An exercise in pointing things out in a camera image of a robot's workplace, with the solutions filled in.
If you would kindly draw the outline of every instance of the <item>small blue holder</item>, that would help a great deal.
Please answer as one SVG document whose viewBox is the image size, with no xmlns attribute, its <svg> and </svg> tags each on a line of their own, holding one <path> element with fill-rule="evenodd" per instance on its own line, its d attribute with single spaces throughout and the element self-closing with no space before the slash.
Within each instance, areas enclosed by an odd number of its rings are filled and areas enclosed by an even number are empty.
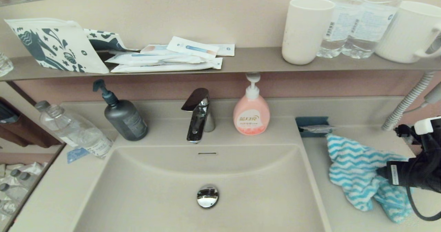
<svg viewBox="0 0 441 232">
<path fill-rule="evenodd" d="M 90 152 L 88 152 L 84 148 L 73 149 L 68 152 L 68 164 L 73 163 L 74 161 L 76 161 L 79 158 L 82 158 L 88 154 L 90 154 Z"/>
<path fill-rule="evenodd" d="M 296 117 L 296 123 L 301 137 L 325 137 L 325 135 L 327 134 L 327 133 L 313 133 L 309 131 L 304 131 L 304 129 L 300 128 L 301 126 L 321 125 L 321 124 L 329 125 L 328 117 Z"/>
</svg>

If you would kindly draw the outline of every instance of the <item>pink soap bottle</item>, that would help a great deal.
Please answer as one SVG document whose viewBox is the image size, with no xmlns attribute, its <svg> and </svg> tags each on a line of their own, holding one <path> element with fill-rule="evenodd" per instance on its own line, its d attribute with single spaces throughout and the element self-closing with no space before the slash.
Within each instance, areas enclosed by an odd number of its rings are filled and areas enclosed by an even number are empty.
<svg viewBox="0 0 441 232">
<path fill-rule="evenodd" d="M 234 107 L 233 122 L 240 133 L 258 135 L 264 132 L 269 124 L 269 107 L 255 85 L 260 80 L 260 73 L 247 73 L 247 79 L 251 86 Z"/>
</svg>

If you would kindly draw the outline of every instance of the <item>wall shelf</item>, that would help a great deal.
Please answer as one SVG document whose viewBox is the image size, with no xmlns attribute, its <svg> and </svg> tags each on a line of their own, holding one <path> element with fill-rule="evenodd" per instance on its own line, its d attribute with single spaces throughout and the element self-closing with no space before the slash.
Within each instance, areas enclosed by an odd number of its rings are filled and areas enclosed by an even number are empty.
<svg viewBox="0 0 441 232">
<path fill-rule="evenodd" d="M 77 73 L 41 67 L 31 56 L 13 58 L 14 70 L 0 77 L 0 81 L 33 80 L 42 78 L 65 78 L 81 76 L 104 76 L 101 74 Z M 400 64 L 385 60 L 377 55 L 368 59 L 352 59 L 340 55 L 326 59 L 317 57 L 307 65 L 293 65 L 281 55 L 281 47 L 236 48 L 236 56 L 224 56 L 222 70 L 207 69 L 198 71 L 155 72 L 155 73 L 109 73 L 116 75 L 158 75 L 158 74 L 206 74 L 237 72 L 291 72 L 291 71 L 344 71 L 344 70 L 441 70 L 441 59 L 421 59 L 414 64 Z"/>
</svg>

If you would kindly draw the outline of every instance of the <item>sink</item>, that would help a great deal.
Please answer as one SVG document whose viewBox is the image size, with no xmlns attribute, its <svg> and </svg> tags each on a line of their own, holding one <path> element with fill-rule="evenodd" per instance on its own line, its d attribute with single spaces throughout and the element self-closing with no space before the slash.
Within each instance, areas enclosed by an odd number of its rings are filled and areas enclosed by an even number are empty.
<svg viewBox="0 0 441 232">
<path fill-rule="evenodd" d="M 304 147 L 119 146 L 75 232 L 329 232 Z M 197 192 L 219 191 L 201 208 Z"/>
</svg>

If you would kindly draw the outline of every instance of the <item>towel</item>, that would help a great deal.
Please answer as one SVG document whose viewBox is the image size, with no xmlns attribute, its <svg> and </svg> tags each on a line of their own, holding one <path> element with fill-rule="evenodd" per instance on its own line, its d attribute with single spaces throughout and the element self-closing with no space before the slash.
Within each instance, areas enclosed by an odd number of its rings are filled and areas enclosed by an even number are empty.
<svg viewBox="0 0 441 232">
<path fill-rule="evenodd" d="M 412 213 L 406 188 L 390 185 L 388 180 L 376 173 L 376 169 L 386 166 L 390 160 L 407 161 L 408 158 L 333 134 L 327 134 L 326 139 L 333 162 L 329 179 L 343 188 L 346 199 L 355 208 L 372 210 L 374 198 L 395 223 L 403 222 Z"/>
</svg>

